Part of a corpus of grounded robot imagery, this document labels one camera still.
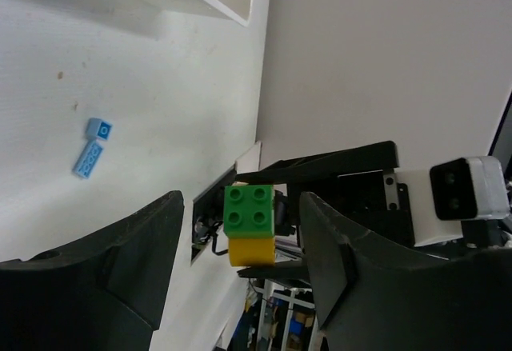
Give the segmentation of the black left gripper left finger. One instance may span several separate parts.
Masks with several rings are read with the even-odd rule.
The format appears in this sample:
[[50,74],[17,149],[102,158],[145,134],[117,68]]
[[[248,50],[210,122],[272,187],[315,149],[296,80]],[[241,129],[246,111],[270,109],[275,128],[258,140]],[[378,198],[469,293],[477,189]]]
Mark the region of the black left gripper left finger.
[[1,264],[4,350],[147,350],[184,214],[178,190],[30,260]]

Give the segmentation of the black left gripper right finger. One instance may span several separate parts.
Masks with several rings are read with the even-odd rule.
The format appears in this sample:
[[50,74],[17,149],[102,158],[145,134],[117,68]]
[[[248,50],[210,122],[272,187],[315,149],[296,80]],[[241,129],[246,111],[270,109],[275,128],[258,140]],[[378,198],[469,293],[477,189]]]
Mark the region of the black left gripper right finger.
[[351,221],[313,193],[301,196],[300,215],[330,349],[510,349],[510,249],[433,257]]

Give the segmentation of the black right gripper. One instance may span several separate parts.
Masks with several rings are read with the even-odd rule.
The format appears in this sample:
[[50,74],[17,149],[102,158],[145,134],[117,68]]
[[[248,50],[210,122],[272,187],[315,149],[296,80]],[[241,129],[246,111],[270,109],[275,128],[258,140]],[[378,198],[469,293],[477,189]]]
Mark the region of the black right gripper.
[[[280,160],[263,170],[238,174],[236,180],[251,185],[296,183],[287,186],[287,194],[276,193],[278,236],[299,235],[298,199],[301,193],[312,192],[350,220],[412,247],[415,237],[408,188],[392,171],[397,167],[397,145],[385,141]],[[239,270],[238,276],[285,287],[310,287],[305,265],[253,266]]]

